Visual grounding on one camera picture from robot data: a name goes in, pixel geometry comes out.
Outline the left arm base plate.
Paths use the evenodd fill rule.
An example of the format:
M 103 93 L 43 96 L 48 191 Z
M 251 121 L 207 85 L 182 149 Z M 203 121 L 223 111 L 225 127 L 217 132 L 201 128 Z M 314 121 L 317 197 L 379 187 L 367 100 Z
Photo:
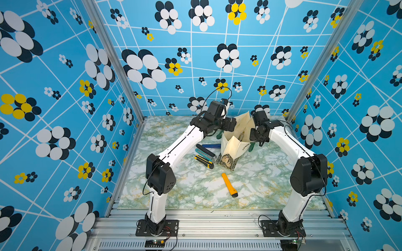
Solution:
M 154 224 L 150 220 L 139 220 L 135 235 L 140 237 L 168 237 L 178 235 L 179 220 L 162 220 Z

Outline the cream tote bag green handles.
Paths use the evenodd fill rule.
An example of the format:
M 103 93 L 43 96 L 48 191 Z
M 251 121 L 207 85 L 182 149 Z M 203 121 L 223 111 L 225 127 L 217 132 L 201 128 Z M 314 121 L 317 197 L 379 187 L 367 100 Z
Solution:
M 254 121 L 250 113 L 244 113 L 235 117 L 236 126 L 233 132 L 224 131 L 222 136 L 219 164 L 231 171 L 237 162 L 244 155 L 252 141 L 250 140 L 251 129 L 255 128 Z

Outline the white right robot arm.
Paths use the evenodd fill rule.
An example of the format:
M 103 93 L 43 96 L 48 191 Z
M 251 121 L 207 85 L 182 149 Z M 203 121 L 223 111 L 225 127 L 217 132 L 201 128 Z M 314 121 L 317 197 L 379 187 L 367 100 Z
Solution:
M 292 192 L 286 206 L 280 211 L 277 221 L 278 232 L 290 235 L 302 226 L 303 214 L 312 197 L 322 196 L 327 186 L 327 158 L 297 141 L 279 120 L 259 123 L 250 131 L 250 140 L 263 145 L 273 141 L 285 152 L 294 164 L 290 176 Z

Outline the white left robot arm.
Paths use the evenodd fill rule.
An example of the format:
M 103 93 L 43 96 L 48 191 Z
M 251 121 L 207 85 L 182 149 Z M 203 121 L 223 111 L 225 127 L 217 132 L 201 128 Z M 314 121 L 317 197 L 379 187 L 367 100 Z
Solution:
M 150 154 L 147 157 L 147 180 L 144 187 L 149 188 L 150 206 L 144 220 L 151 234 L 159 235 L 165 229 L 167 194 L 177 181 L 173 170 L 176 165 L 189 150 L 210 134 L 217 130 L 233 132 L 236 124 L 235 118 L 203 112 L 201 116 L 193 117 L 184 133 L 166 150 L 158 155 Z

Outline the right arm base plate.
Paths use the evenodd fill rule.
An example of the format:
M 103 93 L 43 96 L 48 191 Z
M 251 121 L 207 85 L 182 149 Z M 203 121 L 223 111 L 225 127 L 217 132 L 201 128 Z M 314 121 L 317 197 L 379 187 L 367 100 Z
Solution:
M 260 226 L 264 237 L 301 238 L 306 236 L 305 229 L 300 221 L 289 223 L 280 220 L 278 223 L 277 221 L 262 220 Z

